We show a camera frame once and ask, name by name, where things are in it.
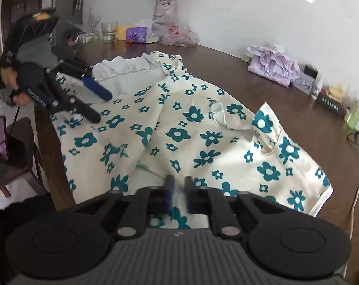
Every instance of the white fabric with blue flowers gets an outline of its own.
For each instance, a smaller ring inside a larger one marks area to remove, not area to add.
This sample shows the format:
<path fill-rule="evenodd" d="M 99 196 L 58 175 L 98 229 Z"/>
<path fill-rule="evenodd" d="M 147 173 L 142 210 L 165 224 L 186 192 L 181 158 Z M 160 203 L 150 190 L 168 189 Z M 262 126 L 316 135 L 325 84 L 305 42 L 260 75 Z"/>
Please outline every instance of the white fabric with blue flowers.
<path fill-rule="evenodd" d="M 150 185 L 132 179 L 137 166 L 163 183 L 192 176 L 196 186 L 224 195 L 249 191 L 315 216 L 332 194 L 318 164 L 283 130 L 268 104 L 255 114 L 222 89 L 188 73 L 180 56 L 152 52 L 164 79 L 92 107 L 99 124 L 61 112 L 52 117 L 77 203 L 117 189 L 125 195 Z M 70 89 L 70 82 L 62 84 Z M 187 215 L 182 193 L 169 217 L 152 227 L 201 228 L 207 218 Z"/>

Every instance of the power cord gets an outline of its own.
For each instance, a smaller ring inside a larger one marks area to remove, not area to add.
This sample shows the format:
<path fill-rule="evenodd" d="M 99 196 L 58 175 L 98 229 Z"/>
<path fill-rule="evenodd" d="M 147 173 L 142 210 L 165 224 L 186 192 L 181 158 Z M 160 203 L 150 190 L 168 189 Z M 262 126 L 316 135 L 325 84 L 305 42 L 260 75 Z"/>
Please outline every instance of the power cord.
<path fill-rule="evenodd" d="M 351 207 L 351 213 L 350 213 L 350 219 L 351 219 L 351 223 L 350 223 L 350 240 L 352 240 L 352 235 L 354 233 L 354 212 L 355 212 L 355 206 L 356 206 L 356 203 L 358 201 L 358 198 L 359 198 L 359 187 L 356 190 L 354 203 L 352 204 L 352 207 Z M 346 273 L 347 273 L 347 267 L 348 267 L 348 263 L 346 264 L 346 267 L 344 268 L 344 271 L 343 271 L 343 277 L 344 278 L 345 278 Z"/>
<path fill-rule="evenodd" d="M 1 145 L 2 145 L 3 143 L 5 143 L 5 142 L 9 139 L 9 136 L 11 136 L 12 130 L 13 130 L 13 128 L 14 128 L 14 126 L 15 126 L 15 123 L 16 123 L 16 120 L 17 120 L 17 117 L 19 116 L 19 112 L 20 112 L 20 106 L 17 108 L 14 121 L 13 121 L 13 123 L 12 123 L 12 125 L 11 125 L 11 129 L 9 130 L 9 133 L 7 134 L 7 136 L 5 137 L 5 139 L 0 143 Z"/>

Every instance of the purple tissue box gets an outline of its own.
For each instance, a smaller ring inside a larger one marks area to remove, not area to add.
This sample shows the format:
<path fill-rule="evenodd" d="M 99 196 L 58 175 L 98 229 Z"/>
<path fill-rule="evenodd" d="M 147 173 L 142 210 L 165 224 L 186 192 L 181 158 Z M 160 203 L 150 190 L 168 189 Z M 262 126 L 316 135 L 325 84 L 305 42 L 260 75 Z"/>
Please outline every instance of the purple tissue box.
<path fill-rule="evenodd" d="M 147 38 L 147 27 L 134 27 L 127 29 L 126 41 L 133 41 L 134 43 L 146 43 Z"/>

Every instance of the white wall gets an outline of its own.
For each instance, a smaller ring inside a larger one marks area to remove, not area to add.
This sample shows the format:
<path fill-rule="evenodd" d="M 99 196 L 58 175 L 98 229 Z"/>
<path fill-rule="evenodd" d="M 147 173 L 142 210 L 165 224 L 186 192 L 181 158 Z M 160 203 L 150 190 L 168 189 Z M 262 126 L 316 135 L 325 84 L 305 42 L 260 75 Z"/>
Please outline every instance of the white wall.
<path fill-rule="evenodd" d="M 359 92 L 359 0 L 178 0 L 201 45 L 240 57 L 249 45 L 279 43 L 329 83 Z M 154 0 L 85 0 L 102 21 L 152 16 Z"/>

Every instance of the dark brown door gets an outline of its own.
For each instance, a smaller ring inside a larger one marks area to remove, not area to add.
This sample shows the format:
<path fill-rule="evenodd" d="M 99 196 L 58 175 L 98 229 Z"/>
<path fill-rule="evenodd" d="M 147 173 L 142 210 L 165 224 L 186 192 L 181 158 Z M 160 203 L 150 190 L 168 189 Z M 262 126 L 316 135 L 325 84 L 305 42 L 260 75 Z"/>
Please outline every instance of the dark brown door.
<path fill-rule="evenodd" d="M 1 20 L 3 41 L 7 39 L 11 24 L 22 15 L 38 12 L 42 7 L 42 0 L 2 0 Z"/>

